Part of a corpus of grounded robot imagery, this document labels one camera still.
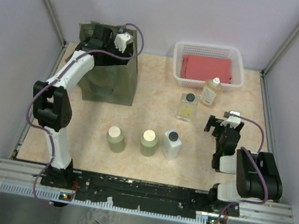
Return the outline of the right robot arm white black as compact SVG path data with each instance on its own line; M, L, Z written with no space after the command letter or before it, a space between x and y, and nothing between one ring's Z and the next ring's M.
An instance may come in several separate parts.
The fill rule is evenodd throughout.
M228 183L213 185L207 194L199 195L198 209L235 215L229 203L235 206L241 202L264 204L281 199L283 185L273 153L261 149L253 153L245 147L237 148L241 138L240 131L245 123L239 117L227 116L225 120L210 115L204 131L213 128L215 152L211 166L220 174L235 175L236 179Z

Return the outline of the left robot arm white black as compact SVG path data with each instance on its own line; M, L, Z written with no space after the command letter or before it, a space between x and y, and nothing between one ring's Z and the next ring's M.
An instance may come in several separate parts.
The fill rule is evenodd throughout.
M50 156L49 163L38 174L43 185L68 188L74 182L66 129L72 118L69 92L94 68L94 54L104 54L112 48L116 35L114 27L98 23L81 26L83 32L88 29L91 34L83 36L58 73L33 85L33 99L27 112L33 114L38 124L29 125L44 131Z

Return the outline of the green canvas bag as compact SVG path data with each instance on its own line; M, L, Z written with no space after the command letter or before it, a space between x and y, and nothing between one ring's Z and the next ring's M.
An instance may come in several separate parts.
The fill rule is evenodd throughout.
M80 24L80 43L75 50L85 52L86 39L91 36L93 30L92 23L102 24L99 22ZM120 53L114 45L110 55L93 53L95 67L78 81L77 86L81 89L83 100L131 106L138 85L138 55L140 51L138 30L136 28L129 29L126 26L102 25L116 27L117 32L114 37L121 28L132 32L133 43L127 46L124 53Z

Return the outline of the amber bottle white cap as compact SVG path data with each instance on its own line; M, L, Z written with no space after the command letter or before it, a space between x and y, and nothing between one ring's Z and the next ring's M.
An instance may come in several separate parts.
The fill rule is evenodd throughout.
M202 94L199 99L205 107L212 108L215 106L218 97L223 91L221 81L218 77L205 81Z

